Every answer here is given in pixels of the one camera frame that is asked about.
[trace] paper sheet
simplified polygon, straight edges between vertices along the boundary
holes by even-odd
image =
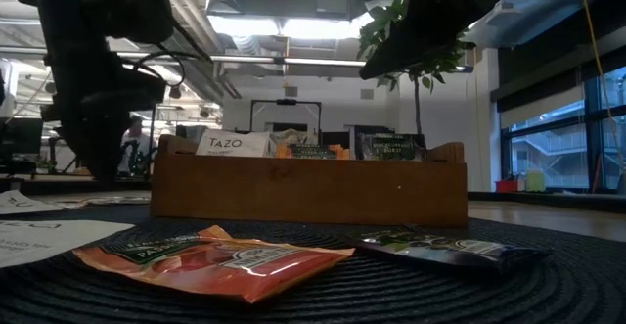
[[[0,268],[59,255],[133,226],[90,220],[0,220]]]
[[[22,212],[57,211],[67,207],[55,206],[32,200],[20,191],[13,190],[0,194],[0,214]]]

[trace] white paper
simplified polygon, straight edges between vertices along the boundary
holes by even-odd
[[[0,214],[58,211],[66,209],[64,206],[55,206],[32,200],[18,190],[7,191],[0,194]]]
[[[196,154],[224,157],[264,157],[269,141],[269,132],[238,134],[207,129],[202,136]]]
[[[90,220],[0,220],[0,268],[43,260],[133,226]]]

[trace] window frame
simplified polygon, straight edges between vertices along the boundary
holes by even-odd
[[[539,124],[517,131],[511,131],[509,128],[504,128],[500,131],[502,177],[511,175],[513,171],[512,142],[515,137],[583,124],[587,133],[587,171],[589,175],[589,188],[547,187],[546,191],[591,193],[596,180],[596,175],[598,175],[598,187],[595,193],[616,193],[616,189],[609,189],[606,187],[606,181],[604,178],[603,121],[608,119],[608,111],[602,108],[603,93],[600,79],[596,77],[585,81],[584,90],[585,110],[582,116],[563,118],[557,121]],[[613,107],[610,110],[613,117],[626,116],[626,105]],[[599,157],[602,158],[601,163],[598,163]]]

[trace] red container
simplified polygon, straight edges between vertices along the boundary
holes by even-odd
[[[517,181],[497,181],[496,192],[517,192]]]

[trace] person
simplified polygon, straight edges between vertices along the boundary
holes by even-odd
[[[128,128],[128,132],[126,132],[121,139],[123,154],[121,163],[117,168],[121,175],[129,175],[131,173],[128,163],[130,162],[133,146],[135,144],[137,145],[137,154],[141,153],[144,157],[148,155],[150,149],[150,137],[143,133],[144,121],[139,116],[133,116],[130,119],[132,122],[130,128]],[[156,147],[157,143],[153,140],[153,149]]]

